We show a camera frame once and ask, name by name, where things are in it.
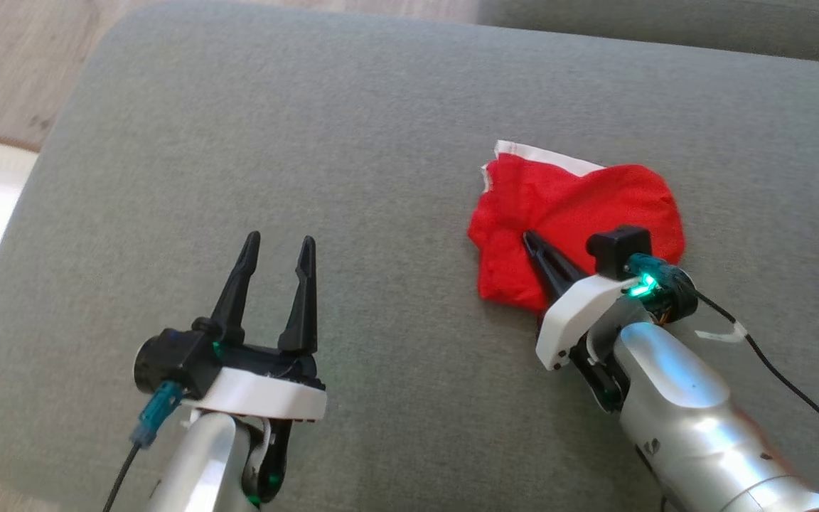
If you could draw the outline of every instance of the silver robotic arm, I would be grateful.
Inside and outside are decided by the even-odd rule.
[[[592,276],[532,231],[524,244],[550,304],[536,345],[540,362],[548,370],[572,363],[601,408],[619,413],[670,508],[819,511],[819,493],[735,406],[724,379],[659,327],[693,314],[701,294],[683,271],[648,256],[648,231],[591,237]]]

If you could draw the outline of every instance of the gray fabric surface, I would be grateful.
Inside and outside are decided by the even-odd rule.
[[[535,320],[482,302],[467,240],[495,139],[660,172],[685,266],[819,402],[819,63],[490,27],[165,4],[121,23],[0,250],[0,479],[100,508],[146,338],[208,314],[263,233],[244,327],[275,343],[318,240],[328,418],[274,510],[656,510]],[[747,347],[677,331],[819,487],[819,419]],[[134,463],[140,507],[182,434]]]
[[[478,22],[819,60],[819,0],[481,0]]]

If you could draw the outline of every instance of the black cable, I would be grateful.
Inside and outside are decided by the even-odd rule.
[[[692,294],[696,295],[698,299],[701,299],[701,301],[703,301],[706,305],[710,306],[716,312],[718,312],[718,314],[721,314],[723,317],[725,317],[725,319],[730,321],[730,323],[740,325],[738,321],[735,320],[735,317],[729,314],[728,311],[725,311],[722,308],[722,306],[716,304],[716,302],[713,302],[712,299],[710,299],[706,295],[701,294],[701,292],[697,291],[696,288],[694,288],[693,286],[686,286],[686,288],[689,289],[692,292]],[[770,373],[773,373],[773,375],[775,375],[776,378],[779,379],[779,382],[786,385],[786,387],[789,388],[789,391],[795,393],[796,396],[805,401],[805,403],[809,405],[810,408],[813,409],[813,412],[819,414],[819,405],[816,405],[815,402],[813,402],[813,400],[811,400],[810,398],[808,398],[807,395],[805,395],[805,393],[802,393],[802,390],[798,389],[796,385],[789,382],[789,379],[787,379],[782,373],[780,373],[779,370],[776,369],[776,366],[773,366],[773,364],[770,363],[770,360],[767,359],[766,356],[764,356],[764,351],[760,350],[760,346],[757,346],[757,341],[754,341],[754,338],[751,337],[751,334],[748,334],[747,331],[744,330],[744,328],[742,328],[742,331],[744,331],[744,340],[747,341],[749,346],[751,346],[751,350],[753,350],[754,353],[757,354],[757,357],[761,360],[764,366],[766,366],[766,369],[770,370]]]
[[[107,503],[103,506],[103,512],[109,512],[109,510],[113,508],[113,502],[116,501],[116,495],[119,494],[119,488],[122,486],[122,480],[124,480],[124,476],[126,476],[126,473],[128,473],[128,469],[134,460],[134,456],[137,455],[137,451],[140,449],[140,443],[134,443],[131,445],[131,451],[128,452],[128,457],[126,457],[126,461],[124,461],[122,464],[122,469],[119,470],[119,474],[116,476],[116,483],[113,484],[113,490],[109,492],[109,498],[107,498]]]

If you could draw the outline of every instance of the folded red fabric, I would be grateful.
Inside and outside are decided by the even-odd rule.
[[[487,188],[469,223],[469,239],[481,253],[478,292],[482,298],[536,312],[548,307],[523,247],[526,230],[536,230],[586,272],[594,273],[594,260],[586,252],[588,237],[621,224],[647,228],[653,254],[678,262],[685,251],[685,236],[672,191],[659,175],[640,165],[575,173],[544,158],[501,152],[519,146],[508,144],[498,143],[497,159],[485,168]],[[561,162],[592,165],[534,150],[540,156],[560,156]]]

